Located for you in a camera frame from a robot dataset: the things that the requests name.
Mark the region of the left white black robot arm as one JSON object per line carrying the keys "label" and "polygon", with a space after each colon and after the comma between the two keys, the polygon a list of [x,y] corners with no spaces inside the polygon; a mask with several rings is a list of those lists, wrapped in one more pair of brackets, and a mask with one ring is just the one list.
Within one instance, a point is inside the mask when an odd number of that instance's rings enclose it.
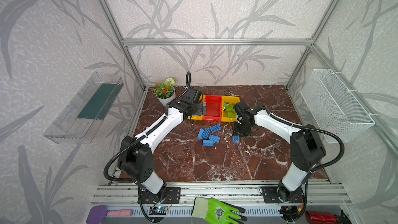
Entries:
{"label": "left white black robot arm", "polygon": [[[135,137],[126,136],[120,151],[106,164],[103,174],[109,181],[131,182],[154,197],[157,201],[165,198],[166,183],[154,171],[153,153],[164,138],[185,119],[197,113],[202,92],[187,87],[180,97],[165,106],[165,113],[147,130]],[[117,168],[129,178],[115,178],[109,168],[117,162]]]}

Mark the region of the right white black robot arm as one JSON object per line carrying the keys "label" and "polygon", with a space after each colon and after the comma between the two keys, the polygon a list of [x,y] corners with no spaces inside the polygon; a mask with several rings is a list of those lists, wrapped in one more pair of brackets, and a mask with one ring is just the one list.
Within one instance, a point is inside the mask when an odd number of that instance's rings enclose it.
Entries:
{"label": "right white black robot arm", "polygon": [[[345,153],[344,143],[336,134],[317,129],[311,124],[290,122],[270,112],[265,106],[249,107],[244,102],[239,102],[234,110],[237,122],[234,123],[233,131],[238,136],[249,136],[252,134],[252,127],[258,126],[272,131],[290,145],[292,164],[276,190],[282,202],[290,202],[312,174],[337,163]],[[326,150],[320,134],[332,137],[340,146],[338,155],[321,165],[319,163],[326,156]]]}

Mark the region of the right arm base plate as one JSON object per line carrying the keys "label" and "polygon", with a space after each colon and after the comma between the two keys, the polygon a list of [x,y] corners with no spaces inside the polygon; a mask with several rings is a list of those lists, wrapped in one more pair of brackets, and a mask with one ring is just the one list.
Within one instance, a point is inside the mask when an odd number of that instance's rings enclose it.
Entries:
{"label": "right arm base plate", "polygon": [[283,186],[264,186],[260,188],[260,193],[264,203],[293,203],[304,197],[300,187],[295,191],[289,191]]}

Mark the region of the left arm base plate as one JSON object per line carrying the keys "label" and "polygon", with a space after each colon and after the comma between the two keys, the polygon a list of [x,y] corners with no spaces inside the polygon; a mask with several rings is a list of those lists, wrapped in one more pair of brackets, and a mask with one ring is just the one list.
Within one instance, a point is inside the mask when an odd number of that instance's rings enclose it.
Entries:
{"label": "left arm base plate", "polygon": [[181,196],[180,187],[163,187],[158,194],[153,194],[149,190],[138,189],[139,203],[142,204],[178,204]]}

